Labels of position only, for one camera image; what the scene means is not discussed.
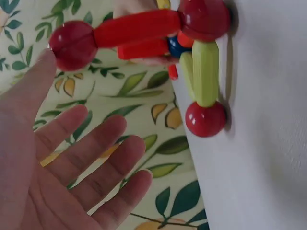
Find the fingernail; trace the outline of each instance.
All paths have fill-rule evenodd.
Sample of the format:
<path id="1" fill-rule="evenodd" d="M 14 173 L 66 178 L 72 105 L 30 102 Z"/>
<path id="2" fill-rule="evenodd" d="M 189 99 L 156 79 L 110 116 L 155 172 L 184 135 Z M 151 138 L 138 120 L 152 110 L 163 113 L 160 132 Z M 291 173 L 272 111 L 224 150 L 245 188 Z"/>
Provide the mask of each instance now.
<path id="1" fill-rule="evenodd" d="M 153 179 L 153 172 L 152 171 L 150 171 L 149 169 L 144 169 L 145 171 L 147 171 L 151 176 L 152 176 L 152 179 Z"/>

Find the orange piece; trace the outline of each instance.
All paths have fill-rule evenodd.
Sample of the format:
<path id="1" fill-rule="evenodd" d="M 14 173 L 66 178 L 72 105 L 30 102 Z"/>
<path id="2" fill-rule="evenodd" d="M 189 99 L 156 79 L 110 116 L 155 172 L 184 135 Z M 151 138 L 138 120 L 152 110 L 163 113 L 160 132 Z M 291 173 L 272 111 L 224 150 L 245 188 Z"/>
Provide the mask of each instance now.
<path id="1" fill-rule="evenodd" d="M 182 31 L 178 34 L 178 42 L 185 48 L 192 48 L 194 40 L 186 36 Z"/>
<path id="2" fill-rule="evenodd" d="M 168 75 L 169 75 L 169 78 L 172 80 L 178 79 L 178 72 L 177 72 L 176 65 L 171 65 L 168 67 Z"/>

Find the red ball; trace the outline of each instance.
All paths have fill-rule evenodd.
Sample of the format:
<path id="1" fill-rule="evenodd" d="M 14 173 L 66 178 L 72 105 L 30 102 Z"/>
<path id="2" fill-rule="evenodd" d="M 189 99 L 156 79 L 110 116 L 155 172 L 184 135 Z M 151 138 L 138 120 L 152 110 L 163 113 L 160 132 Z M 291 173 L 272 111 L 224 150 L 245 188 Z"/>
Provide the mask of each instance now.
<path id="1" fill-rule="evenodd" d="M 212 42 L 230 27 L 230 12 L 223 0 L 182 0 L 178 11 L 182 32 L 194 40 Z"/>
<path id="2" fill-rule="evenodd" d="M 51 35 L 49 47 L 62 71 L 84 68 L 98 50 L 92 26 L 82 21 L 70 21 L 58 27 Z"/>
<path id="3" fill-rule="evenodd" d="M 226 124 L 225 109 L 219 102 L 210 108 L 200 107 L 194 102 L 186 112 L 186 124 L 190 132 L 200 138 L 213 137 Z"/>

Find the patterned tablecloth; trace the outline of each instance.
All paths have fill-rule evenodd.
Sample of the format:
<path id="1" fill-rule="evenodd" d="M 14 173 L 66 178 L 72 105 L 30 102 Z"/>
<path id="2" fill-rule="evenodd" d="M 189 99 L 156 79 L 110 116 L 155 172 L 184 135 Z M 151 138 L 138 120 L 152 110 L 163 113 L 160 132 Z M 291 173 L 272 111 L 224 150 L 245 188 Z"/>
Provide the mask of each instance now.
<path id="1" fill-rule="evenodd" d="M 169 7 L 170 3 L 163 0 L 159 5 Z M 111 20 L 112 0 L 0 0 L 0 91 L 23 77 L 57 26 L 74 19 L 93 26 Z M 133 171 L 149 169 L 154 180 L 145 199 L 120 229 L 209 229 L 176 97 L 165 68 L 121 61 L 115 49 L 100 50 L 82 71 L 57 72 L 34 129 L 76 104 L 86 105 L 89 116 L 43 165 L 106 117 L 123 115 L 128 122 L 125 136 L 101 153 L 100 159 L 69 187 L 101 165 L 128 135 L 138 135 L 146 142 L 146 154 Z"/>

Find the finger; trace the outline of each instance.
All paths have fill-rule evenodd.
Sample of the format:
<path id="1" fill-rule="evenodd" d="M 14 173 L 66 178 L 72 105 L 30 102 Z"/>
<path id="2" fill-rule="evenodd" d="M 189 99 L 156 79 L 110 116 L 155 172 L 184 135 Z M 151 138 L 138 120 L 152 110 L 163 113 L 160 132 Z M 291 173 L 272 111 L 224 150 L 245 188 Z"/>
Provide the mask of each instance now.
<path id="1" fill-rule="evenodd" d="M 101 225 L 102 229 L 117 229 L 143 199 L 151 183 L 151 173 L 147 170 L 139 171 L 115 197 L 92 214 L 92 217 Z"/>
<path id="2" fill-rule="evenodd" d="M 46 168 L 67 186 L 82 174 L 103 152 L 123 134 L 126 120 L 113 116 L 96 127 L 83 139 L 70 146 Z"/>
<path id="3" fill-rule="evenodd" d="M 79 200 L 84 210 L 89 211 L 126 177 L 144 153 L 143 139 L 137 136 L 129 137 L 102 166 L 71 189 L 71 193 Z"/>
<path id="4" fill-rule="evenodd" d="M 47 96 L 56 73 L 54 54 L 46 49 L 36 64 L 1 100 L 1 107 L 33 124 L 37 111 Z"/>
<path id="5" fill-rule="evenodd" d="M 77 105 L 38 129 L 35 132 L 37 160 L 42 161 L 48 157 L 81 125 L 87 114 L 85 106 Z"/>
<path id="6" fill-rule="evenodd" d="M 158 65 L 170 66 L 177 64 L 179 62 L 178 58 L 172 56 L 138 58 L 138 59 L 133 59 L 132 61 L 147 66 L 158 66 Z"/>
<path id="7" fill-rule="evenodd" d="M 129 12 L 127 11 L 127 9 L 124 9 L 122 7 L 117 7 L 114 9 L 113 11 L 113 18 L 116 19 L 116 18 L 120 18 L 120 17 L 123 17 L 123 16 L 127 16 L 129 15 Z"/>

